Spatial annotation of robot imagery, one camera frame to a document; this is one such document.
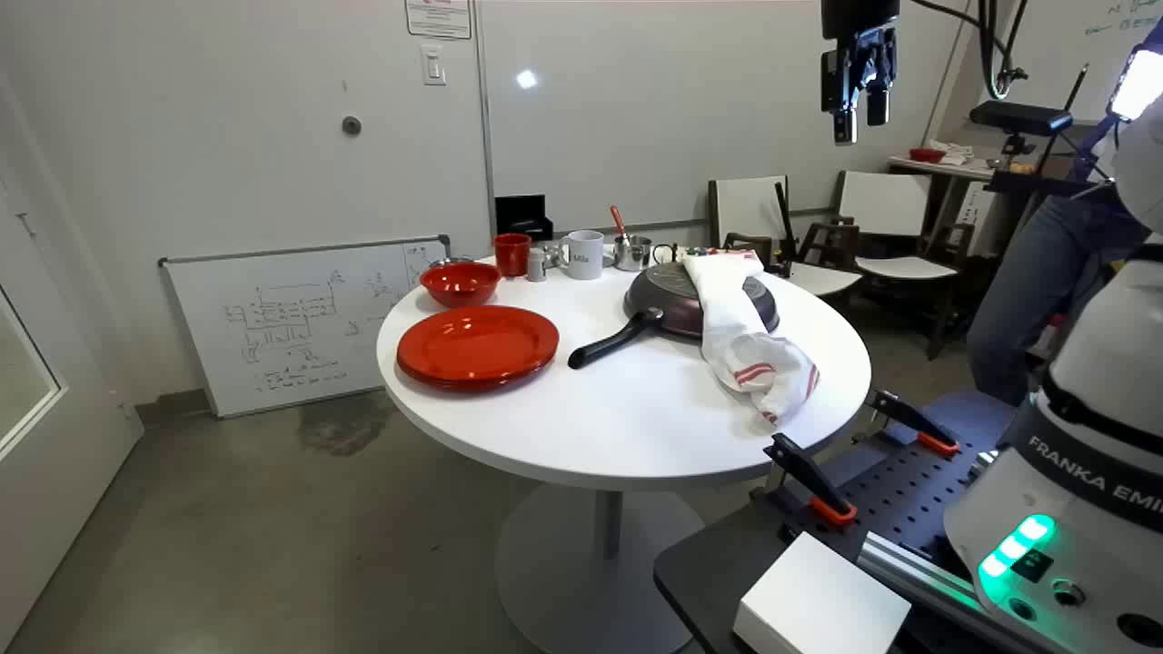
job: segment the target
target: frying pan handle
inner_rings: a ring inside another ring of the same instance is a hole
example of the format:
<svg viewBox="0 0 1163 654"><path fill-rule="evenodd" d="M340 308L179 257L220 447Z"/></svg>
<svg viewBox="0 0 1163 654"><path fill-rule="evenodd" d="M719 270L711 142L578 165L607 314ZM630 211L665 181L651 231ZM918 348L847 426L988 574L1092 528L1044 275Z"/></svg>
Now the frying pan handle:
<svg viewBox="0 0 1163 654"><path fill-rule="evenodd" d="M607 353L620 348L625 343L632 343L636 336L644 336L645 326L651 326L651 317L636 314L616 336L573 348L565 363L570 363L573 370L578 370L578 367L588 367L588 363L597 363L601 355L607 355Z"/></svg>

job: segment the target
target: round white table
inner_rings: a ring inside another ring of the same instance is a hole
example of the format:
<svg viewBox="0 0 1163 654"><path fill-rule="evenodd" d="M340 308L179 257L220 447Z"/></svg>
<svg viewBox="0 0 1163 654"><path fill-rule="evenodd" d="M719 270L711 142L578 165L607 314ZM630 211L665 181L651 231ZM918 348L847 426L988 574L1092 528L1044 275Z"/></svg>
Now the round white table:
<svg viewBox="0 0 1163 654"><path fill-rule="evenodd" d="M581 370L565 367L578 344L625 326L632 281L615 270L601 281L555 270L541 282L502 281L490 305L550 317L559 348L539 379L484 397L441 393L397 367L403 331L441 314L423 287L392 305L379 336L386 389L423 434L550 483L506 519L498 540L502 603L541 651L677 651L688 630L651 569L702 519L658 492L724 488L771 470L764 447L774 428L711 379L694 343L645 336ZM777 299L777 336L820 367L815 397L780 426L810 451L865 403L870 348L833 305L777 275L764 282Z"/></svg>

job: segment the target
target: red plate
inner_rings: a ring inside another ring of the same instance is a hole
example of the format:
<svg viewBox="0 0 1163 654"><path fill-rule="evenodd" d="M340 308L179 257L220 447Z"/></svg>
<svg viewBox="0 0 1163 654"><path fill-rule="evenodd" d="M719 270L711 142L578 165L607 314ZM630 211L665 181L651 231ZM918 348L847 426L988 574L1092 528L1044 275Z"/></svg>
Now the red plate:
<svg viewBox="0 0 1163 654"><path fill-rule="evenodd" d="M464 305L413 325L397 363L427 385L498 389L541 370L555 353L555 326L512 305Z"/></svg>

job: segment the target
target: red bowl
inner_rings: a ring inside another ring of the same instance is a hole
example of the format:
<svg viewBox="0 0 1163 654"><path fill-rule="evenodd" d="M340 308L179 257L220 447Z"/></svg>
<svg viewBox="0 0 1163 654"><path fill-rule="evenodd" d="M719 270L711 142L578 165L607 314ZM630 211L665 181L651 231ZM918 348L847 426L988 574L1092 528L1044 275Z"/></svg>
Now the red bowl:
<svg viewBox="0 0 1163 654"><path fill-rule="evenodd" d="M939 165L946 159L946 149L910 149L910 159Z"/></svg>
<svg viewBox="0 0 1163 654"><path fill-rule="evenodd" d="M498 281L502 273L478 262L449 262L423 273L426 291L447 308L484 305L494 294Z"/></svg>

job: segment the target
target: door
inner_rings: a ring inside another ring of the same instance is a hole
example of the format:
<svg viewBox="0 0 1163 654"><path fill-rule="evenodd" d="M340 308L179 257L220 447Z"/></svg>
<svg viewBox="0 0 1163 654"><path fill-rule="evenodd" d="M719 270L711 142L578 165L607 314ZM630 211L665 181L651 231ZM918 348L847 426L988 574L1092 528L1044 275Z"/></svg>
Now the door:
<svg viewBox="0 0 1163 654"><path fill-rule="evenodd" d="M0 651L137 435L35 248L0 188Z"/></svg>

